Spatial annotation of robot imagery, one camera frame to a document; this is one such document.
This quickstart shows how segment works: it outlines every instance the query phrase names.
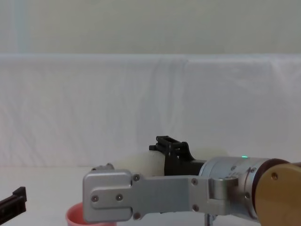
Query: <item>silver cylindrical joint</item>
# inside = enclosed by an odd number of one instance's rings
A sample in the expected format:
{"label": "silver cylindrical joint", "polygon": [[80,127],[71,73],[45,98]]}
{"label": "silver cylindrical joint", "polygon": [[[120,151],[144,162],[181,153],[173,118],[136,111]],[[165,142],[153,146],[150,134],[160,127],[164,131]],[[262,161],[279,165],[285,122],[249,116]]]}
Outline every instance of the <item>silver cylindrical joint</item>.
{"label": "silver cylindrical joint", "polygon": [[213,221],[215,220],[216,216],[211,214],[205,214],[205,226],[213,226]]}
{"label": "silver cylindrical joint", "polygon": [[270,167],[287,163],[280,159],[216,157],[207,161],[199,175],[210,178],[238,178],[238,186],[227,194],[231,214],[257,221],[254,196],[261,175]]}

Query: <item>white cloth backdrop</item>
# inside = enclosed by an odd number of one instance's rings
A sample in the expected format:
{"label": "white cloth backdrop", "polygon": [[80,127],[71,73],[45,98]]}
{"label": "white cloth backdrop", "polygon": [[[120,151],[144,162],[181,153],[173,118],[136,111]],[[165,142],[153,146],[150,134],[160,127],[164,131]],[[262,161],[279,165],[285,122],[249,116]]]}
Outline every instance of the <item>white cloth backdrop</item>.
{"label": "white cloth backdrop", "polygon": [[300,161],[300,134],[298,55],[0,56],[1,166],[94,166],[161,135]]}
{"label": "white cloth backdrop", "polygon": [[300,0],[0,0],[0,52],[301,53]]}

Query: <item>robotic arm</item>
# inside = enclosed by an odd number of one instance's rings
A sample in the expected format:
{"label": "robotic arm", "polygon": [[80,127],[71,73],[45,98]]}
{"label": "robotic arm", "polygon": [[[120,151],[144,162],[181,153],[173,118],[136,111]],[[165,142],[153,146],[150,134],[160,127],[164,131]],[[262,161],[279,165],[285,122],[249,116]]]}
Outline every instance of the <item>robotic arm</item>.
{"label": "robotic arm", "polygon": [[93,168],[83,179],[87,222],[142,219],[148,213],[234,215],[262,226],[301,224],[301,168],[281,159],[216,157],[195,160],[186,142],[157,137],[150,150],[165,155],[165,176],[145,178],[111,164]]}

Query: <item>screw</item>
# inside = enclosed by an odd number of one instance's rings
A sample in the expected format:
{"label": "screw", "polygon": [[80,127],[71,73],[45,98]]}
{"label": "screw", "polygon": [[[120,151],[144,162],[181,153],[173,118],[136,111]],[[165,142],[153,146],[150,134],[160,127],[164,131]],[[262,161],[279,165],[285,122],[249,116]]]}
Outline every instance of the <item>screw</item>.
{"label": "screw", "polygon": [[133,176],[133,180],[134,180],[134,181],[140,180],[140,175],[139,175],[139,174],[135,174],[135,175]]}
{"label": "screw", "polygon": [[272,173],[272,180],[278,180],[278,174]]}
{"label": "screw", "polygon": [[249,199],[250,197],[251,197],[251,196],[250,196],[250,193],[247,192],[247,193],[245,194],[245,198],[246,198],[246,199]]}
{"label": "screw", "polygon": [[195,178],[193,178],[193,179],[191,180],[191,183],[192,183],[193,185],[198,185],[198,180],[195,179]]}
{"label": "screw", "polygon": [[116,200],[117,200],[117,201],[121,201],[121,200],[123,200],[123,196],[122,196],[122,194],[118,194],[118,195],[116,195]]}
{"label": "screw", "polygon": [[134,213],[134,215],[133,215],[133,219],[134,220],[139,220],[140,218],[141,218],[141,214],[140,213],[138,213],[138,212]]}
{"label": "screw", "polygon": [[91,198],[92,202],[97,202],[98,201],[98,196],[97,195],[93,195]]}
{"label": "screw", "polygon": [[192,209],[193,209],[193,211],[195,211],[195,212],[198,212],[198,210],[199,210],[199,207],[198,207],[198,205],[193,205],[192,206]]}

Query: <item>white table surface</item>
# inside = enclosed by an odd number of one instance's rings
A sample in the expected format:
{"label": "white table surface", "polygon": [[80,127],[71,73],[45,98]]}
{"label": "white table surface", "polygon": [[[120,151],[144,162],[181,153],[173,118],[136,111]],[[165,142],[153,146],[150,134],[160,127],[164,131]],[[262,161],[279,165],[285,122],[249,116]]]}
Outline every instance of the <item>white table surface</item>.
{"label": "white table surface", "polygon": [[[69,207],[81,201],[82,178],[90,167],[70,168],[0,168],[0,198],[14,189],[26,186],[27,211],[5,226],[66,226],[64,215]],[[119,223],[119,226],[201,226],[203,214],[149,214],[140,221]],[[218,217],[214,226],[257,226],[232,216]]]}

